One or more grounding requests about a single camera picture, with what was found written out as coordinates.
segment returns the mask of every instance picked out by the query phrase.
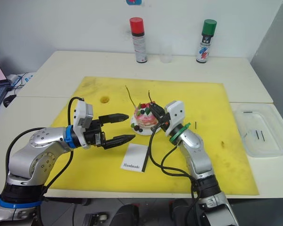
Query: cable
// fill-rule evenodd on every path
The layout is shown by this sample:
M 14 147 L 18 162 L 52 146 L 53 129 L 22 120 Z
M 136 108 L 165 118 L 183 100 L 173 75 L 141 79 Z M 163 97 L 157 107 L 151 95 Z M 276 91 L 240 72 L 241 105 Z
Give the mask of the cable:
M 39 222 L 39 225 L 44 226 L 41 217 L 41 205 L 37 206 L 37 221 Z
M 119 200 L 119 202 L 124 206 L 125 204 L 118 198 L 117 200 Z
M 76 210 L 77 204 L 74 205 L 74 209 L 72 210 L 72 217 L 71 217 L 71 221 L 72 221 L 72 226 L 75 226 L 75 210 Z
M 156 130 L 158 129 L 158 127 L 160 127 L 162 124 L 157 124 L 154 128 L 153 128 L 153 131 L 152 131 L 152 134 L 151 134 L 151 137 L 150 137 L 150 140 L 149 140 L 149 146 L 148 146 L 148 153 L 149 153 L 149 157 L 151 159 L 151 161 L 153 162 L 154 165 L 158 166 L 161 168 L 161 171 L 169 176 L 175 176 L 175 177 L 187 177 L 190 179 L 191 181 L 191 196 L 192 196 L 192 203 L 191 205 L 189 206 L 188 210 L 186 211 L 185 213 L 185 216 L 184 216 L 184 221 L 185 221 L 185 226 L 188 226 L 188 215 L 191 211 L 191 209 L 194 209 L 194 218 L 195 218 L 195 223 L 196 223 L 196 226 L 198 226 L 198 219 L 197 219 L 197 212 L 196 212 L 196 208 L 194 207 L 195 204 L 198 202 L 200 196 L 201 196 L 201 191 L 199 191 L 198 195 L 197 195 L 197 198 L 195 199 L 194 197 L 194 185 L 195 185 L 195 182 L 196 182 L 196 179 L 194 177 L 192 177 L 191 175 L 189 175 L 187 172 L 185 172 L 184 170 L 182 169 L 178 169 L 178 168 L 173 168 L 173 167 L 166 167 L 164 166 L 164 162 L 166 160 L 166 158 L 174 151 L 176 150 L 177 148 L 177 145 L 171 150 L 169 151 L 165 156 L 164 158 L 162 159 L 161 161 L 161 164 L 158 164 L 157 162 L 155 162 L 155 160 L 153 159 L 153 156 L 152 156 L 152 153 L 151 153 L 151 146 L 152 146 L 152 141 L 153 141 L 153 138 L 154 138 L 154 135 L 155 135 L 155 132 Z M 181 172 L 181 174 L 177 173 L 177 174 L 174 174 L 174 173 L 169 173 L 165 170 L 175 170 L 175 171 L 179 171 Z
M 185 226 L 188 226 L 188 215 L 189 215 L 189 212 L 191 211 L 191 209 L 195 206 L 195 204 L 198 202 L 199 198 L 201 197 L 201 190 L 198 192 L 197 194 L 197 198 L 194 199 L 194 201 L 192 202 L 192 204 L 190 205 L 190 207 L 188 208 L 188 210 L 186 211 L 185 215 L 184 215 L 184 224 Z
M 72 102 L 75 100 L 75 99 L 78 99 L 78 100 L 83 100 L 83 98 L 80 98 L 80 97 L 73 97 L 70 99 L 69 103 L 68 103 L 68 111 L 67 111 L 67 120 L 68 120 L 68 125 L 70 125 L 71 121 L 70 121 L 70 109 L 71 109 L 71 104 Z M 7 149 L 7 152 L 6 152 L 6 156 L 5 156 L 5 171 L 6 171 L 6 178 L 8 176 L 8 172 L 9 172 L 9 158 L 10 158 L 10 153 L 11 153 L 11 150 L 14 146 L 14 144 L 16 143 L 17 140 L 20 139 L 20 137 L 22 137 L 23 135 L 29 133 L 29 132 L 32 132 L 32 131 L 36 131 L 36 130 L 40 130 L 40 129 L 43 129 L 44 127 L 38 127 L 38 128 L 33 128 L 33 129 L 28 129 L 22 133 L 20 133 L 9 145 L 8 149 Z M 64 168 L 47 184 L 47 186 L 44 187 L 43 191 L 41 192 L 41 195 L 40 195 L 40 200 L 42 200 L 43 198 L 43 195 L 47 192 L 48 188 L 56 181 L 56 179 L 67 169 L 67 167 L 69 166 L 69 164 L 71 163 L 72 159 L 73 159 L 73 156 L 74 156 L 74 153 L 73 151 L 70 152 L 70 157 L 69 157 L 69 160 L 67 162 L 67 164 L 64 166 Z M 41 219 L 41 206 L 37 206 L 37 220 L 39 222 L 39 224 L 42 226 L 43 225 L 43 222 L 42 222 L 42 219 Z
M 196 180 L 195 178 L 193 178 L 191 175 L 189 175 L 187 172 L 185 172 L 184 170 L 182 169 L 178 169 L 178 168 L 174 168 L 174 167 L 166 167 L 166 166 L 162 166 L 160 164 L 158 164 L 154 159 L 153 159 L 153 156 L 152 156 L 152 152 L 151 152 L 151 146 L 152 146 L 152 141 L 153 141 L 153 138 L 154 138 L 154 135 L 155 135 L 155 132 L 156 130 L 158 129 L 158 127 L 160 127 L 162 124 L 157 124 L 156 126 L 154 126 L 154 129 L 153 129 L 153 132 L 151 134 L 151 137 L 150 137 L 150 140 L 149 140 L 149 145 L 148 145 L 148 153 L 149 153 L 149 157 L 151 159 L 151 161 L 153 162 L 154 165 L 156 165 L 157 167 L 161 168 L 163 170 L 163 172 L 169 176 L 175 176 L 175 177 L 188 177 L 190 180 Z M 166 172 L 165 170 L 174 170 L 174 171 L 179 171 L 181 172 L 182 174 L 175 174 L 175 173 L 169 173 L 169 172 Z
M 11 91 L 14 90 L 14 89 L 22 89 L 22 88 L 23 87 L 12 88 Z
M 71 110 L 71 104 L 74 100 L 84 100 L 83 98 L 80 97 L 73 97 L 70 99 L 69 103 L 68 103 L 68 110 L 67 110 L 67 121 L 68 121 L 68 125 L 71 125 L 71 121 L 70 121 L 70 110 Z M 41 197 L 47 193 L 47 190 L 49 189 L 49 187 L 56 181 L 56 179 L 61 176 L 61 174 L 67 169 L 67 167 L 70 165 L 72 159 L 74 157 L 74 152 L 71 151 L 70 152 L 70 156 L 69 156 L 69 160 L 66 163 L 66 165 L 63 167 L 63 169 L 45 186 L 44 190 L 42 191 Z
M 14 91 L 14 95 L 16 95 L 16 89 L 19 88 L 20 86 L 22 86 L 22 83 L 23 83 L 22 79 L 23 79 L 24 75 L 26 75 L 27 73 L 28 73 L 28 72 L 24 73 L 24 74 L 21 76 L 21 84 L 20 84 L 20 85 L 16 86 L 19 81 L 14 85 L 14 87 L 15 87 L 15 88 L 13 88 L 13 89 L 15 90 L 15 91 Z
M 71 121 L 70 121 L 70 110 L 71 110 L 71 104 L 74 100 L 84 100 L 83 98 L 80 97 L 73 97 L 70 99 L 69 103 L 68 103 L 68 109 L 67 109 L 67 119 L 68 119 L 68 126 L 71 125 Z
M 37 128 L 33 128 L 33 129 L 28 129 L 22 133 L 20 133 L 9 145 L 8 150 L 6 151 L 6 156 L 5 156 L 5 173 L 6 173 L 6 177 L 8 176 L 8 172 L 9 172 L 9 157 L 10 157 L 10 152 L 11 149 L 13 148 L 14 144 L 17 142 L 17 140 L 20 139 L 20 137 L 22 137 L 23 135 L 25 135 L 26 133 L 32 132 L 32 131 L 36 131 L 36 130 L 41 130 L 44 127 L 37 127 Z

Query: yellow mat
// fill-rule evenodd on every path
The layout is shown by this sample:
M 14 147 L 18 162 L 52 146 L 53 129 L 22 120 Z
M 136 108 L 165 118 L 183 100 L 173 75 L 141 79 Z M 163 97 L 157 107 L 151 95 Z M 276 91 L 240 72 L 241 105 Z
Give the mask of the yellow mat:
M 149 102 L 148 90 L 152 100 L 162 107 L 173 100 L 182 100 L 186 112 L 184 123 L 190 122 L 190 129 L 202 137 L 221 189 L 226 194 L 258 194 L 222 84 L 85 77 L 73 96 L 83 97 L 87 103 L 93 105 L 94 119 L 111 113 L 132 116 L 134 107 L 125 85 L 136 105 Z M 100 102 L 103 96 L 110 99 L 105 104 Z M 67 126 L 67 106 L 62 109 L 52 126 Z M 134 134 L 129 119 L 104 124 L 102 130 L 106 133 L 106 139 L 121 134 Z M 174 147 L 168 140 L 163 131 L 154 137 L 152 152 L 156 161 L 161 162 L 163 156 Z M 131 141 L 141 145 L 148 145 L 148 142 L 149 136 L 140 135 Z M 72 163 L 52 188 L 142 193 L 190 192 L 188 179 L 163 174 L 150 159 L 145 173 L 120 169 L 127 147 L 128 143 L 108 150 L 94 146 L 87 150 L 75 149 Z M 68 158 L 69 153 L 58 158 L 49 180 L 62 169 Z M 179 149 L 167 158 L 165 165 L 187 170 Z

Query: can label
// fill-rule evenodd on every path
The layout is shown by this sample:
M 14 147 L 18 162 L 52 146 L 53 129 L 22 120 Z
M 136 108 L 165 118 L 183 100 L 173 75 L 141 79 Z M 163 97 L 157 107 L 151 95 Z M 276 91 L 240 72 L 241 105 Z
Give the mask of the can label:
M 209 47 L 211 46 L 210 43 L 200 43 L 200 47 L 199 50 L 197 52 L 197 56 L 196 59 L 199 62 L 206 62 L 207 61 L 207 57 L 208 57 L 208 50 Z
M 146 41 L 145 36 L 132 36 L 134 51 L 136 56 L 136 61 L 143 63 L 147 61 L 147 54 L 146 54 Z

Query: spray can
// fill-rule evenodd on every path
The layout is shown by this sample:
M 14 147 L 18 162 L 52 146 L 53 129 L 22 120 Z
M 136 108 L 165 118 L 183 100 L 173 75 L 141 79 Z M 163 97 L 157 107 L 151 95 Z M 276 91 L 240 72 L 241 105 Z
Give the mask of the spray can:
M 203 23 L 202 41 L 196 56 L 196 61 L 199 63 L 205 63 L 207 61 L 211 39 L 214 36 L 216 25 L 216 20 L 205 20 Z
M 138 63 L 147 62 L 145 31 L 143 28 L 143 20 L 140 17 L 132 17 L 130 19 L 131 34 L 133 39 L 136 61 Z

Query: green ring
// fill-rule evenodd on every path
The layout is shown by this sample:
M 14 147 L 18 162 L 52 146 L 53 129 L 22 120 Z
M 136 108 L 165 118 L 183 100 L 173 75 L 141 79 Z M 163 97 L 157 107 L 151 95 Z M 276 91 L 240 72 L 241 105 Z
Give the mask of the green ring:
M 176 140 L 176 138 L 178 138 L 189 126 L 190 126 L 190 123 L 182 127 L 177 133 L 175 133 L 174 136 L 170 138 L 170 142 L 173 143 L 173 141 Z

